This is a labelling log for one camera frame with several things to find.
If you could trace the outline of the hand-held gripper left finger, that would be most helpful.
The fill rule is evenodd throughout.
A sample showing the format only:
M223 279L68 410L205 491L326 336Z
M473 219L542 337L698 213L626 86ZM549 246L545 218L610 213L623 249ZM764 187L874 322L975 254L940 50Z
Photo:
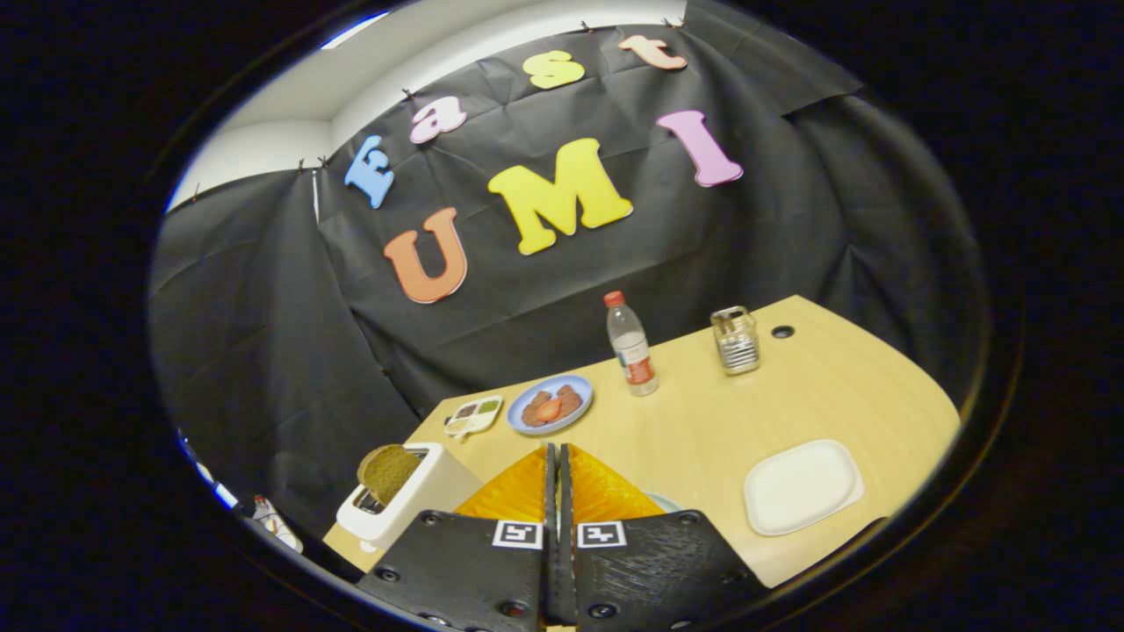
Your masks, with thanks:
M430 628L545 631L558 552L558 448L538 485L540 521L478 520L422 511L359 581L360 592Z

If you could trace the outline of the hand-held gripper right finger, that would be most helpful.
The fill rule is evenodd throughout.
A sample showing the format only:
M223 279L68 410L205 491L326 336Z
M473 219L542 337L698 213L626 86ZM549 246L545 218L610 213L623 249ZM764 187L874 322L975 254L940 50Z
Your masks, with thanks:
M699 511L579 521L575 448L559 448L559 624L703 631L763 601L765 585Z

